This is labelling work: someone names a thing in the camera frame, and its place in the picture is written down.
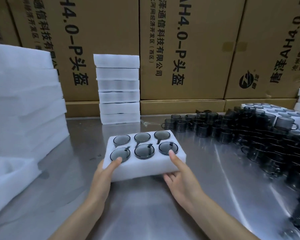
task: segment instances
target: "person's right arm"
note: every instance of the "person's right arm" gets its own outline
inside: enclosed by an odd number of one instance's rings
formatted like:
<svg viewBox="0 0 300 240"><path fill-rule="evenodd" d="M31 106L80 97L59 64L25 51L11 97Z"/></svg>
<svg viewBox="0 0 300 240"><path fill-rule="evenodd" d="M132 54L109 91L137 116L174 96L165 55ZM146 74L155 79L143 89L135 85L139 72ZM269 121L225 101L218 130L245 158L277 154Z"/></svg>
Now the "person's right arm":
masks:
<svg viewBox="0 0 300 240"><path fill-rule="evenodd" d="M179 172L164 174L164 180L176 201L211 240L259 239L203 192L191 169L172 150L169 156Z"/></svg>

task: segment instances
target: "person's left hand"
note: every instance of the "person's left hand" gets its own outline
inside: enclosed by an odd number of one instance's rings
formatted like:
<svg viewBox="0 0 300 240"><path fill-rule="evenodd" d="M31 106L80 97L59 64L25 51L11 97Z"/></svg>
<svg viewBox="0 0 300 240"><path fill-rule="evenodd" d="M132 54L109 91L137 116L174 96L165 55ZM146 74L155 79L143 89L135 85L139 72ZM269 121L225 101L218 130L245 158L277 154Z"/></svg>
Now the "person's left hand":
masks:
<svg viewBox="0 0 300 240"><path fill-rule="evenodd" d="M122 158L118 157L104 170L102 169L103 161L104 160L99 163L98 168L94 173L90 191L86 199L86 202L89 204L98 205L98 210L101 211L101 213L104 209L105 201L108 198L110 191L112 173L121 164Z"/></svg>

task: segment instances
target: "metal table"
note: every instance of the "metal table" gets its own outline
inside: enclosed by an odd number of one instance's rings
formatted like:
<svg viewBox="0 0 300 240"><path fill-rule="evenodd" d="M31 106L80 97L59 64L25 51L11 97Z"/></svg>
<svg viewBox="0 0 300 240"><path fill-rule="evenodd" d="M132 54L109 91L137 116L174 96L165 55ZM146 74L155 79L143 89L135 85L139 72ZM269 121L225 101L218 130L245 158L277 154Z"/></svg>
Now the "metal table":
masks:
<svg viewBox="0 0 300 240"><path fill-rule="evenodd" d="M162 130L168 116L102 125L68 120L70 137L40 163L42 174L0 212L0 239L45 240L84 201L110 136ZM204 192L262 240L287 238L298 194L271 179L234 144L174 132ZM88 239L207 239L176 203L162 176L113 183L105 211Z"/></svg>

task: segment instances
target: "person's left arm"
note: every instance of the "person's left arm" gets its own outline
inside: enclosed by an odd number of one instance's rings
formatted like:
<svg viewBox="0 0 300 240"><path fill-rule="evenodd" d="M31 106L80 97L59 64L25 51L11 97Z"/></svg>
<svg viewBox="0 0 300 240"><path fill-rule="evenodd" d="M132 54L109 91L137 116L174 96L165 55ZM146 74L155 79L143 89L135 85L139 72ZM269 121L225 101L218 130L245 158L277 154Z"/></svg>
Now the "person's left arm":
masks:
<svg viewBox="0 0 300 240"><path fill-rule="evenodd" d="M122 158L112 161L106 169L102 169L103 160L93 176L87 199L48 240L85 240L100 218L105 201L110 191L111 176L120 165Z"/></svg>

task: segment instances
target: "person's right hand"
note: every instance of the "person's right hand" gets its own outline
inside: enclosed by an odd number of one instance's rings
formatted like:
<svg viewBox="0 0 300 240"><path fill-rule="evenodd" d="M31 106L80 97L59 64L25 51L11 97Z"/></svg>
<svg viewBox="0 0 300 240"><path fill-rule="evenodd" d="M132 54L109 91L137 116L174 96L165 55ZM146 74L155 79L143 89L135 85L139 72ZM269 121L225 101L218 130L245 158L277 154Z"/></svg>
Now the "person's right hand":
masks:
<svg viewBox="0 0 300 240"><path fill-rule="evenodd" d="M172 150L169 151L169 156L179 172L165 173L164 181L180 206L192 215L196 202L200 200L204 192L191 169Z"/></svg>

